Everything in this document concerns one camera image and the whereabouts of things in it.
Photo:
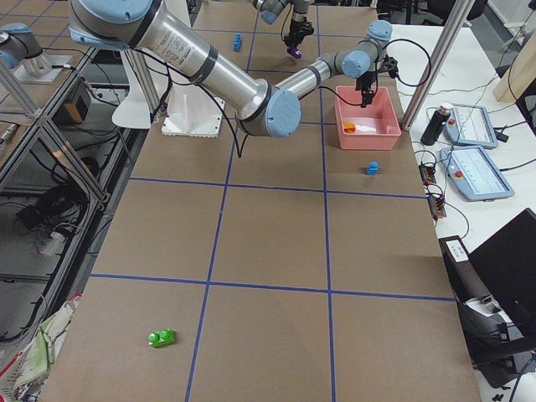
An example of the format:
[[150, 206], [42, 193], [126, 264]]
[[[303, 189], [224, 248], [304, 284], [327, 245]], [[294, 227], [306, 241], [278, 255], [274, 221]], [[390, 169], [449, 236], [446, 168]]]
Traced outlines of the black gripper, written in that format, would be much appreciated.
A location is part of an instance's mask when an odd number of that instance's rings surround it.
[[356, 90], [361, 91], [361, 106], [371, 105], [375, 97], [375, 87], [377, 86], [377, 73], [367, 71], [356, 79]]
[[314, 34], [312, 23], [306, 18], [302, 21], [291, 20], [289, 33], [283, 37], [287, 47], [298, 47], [306, 36]]

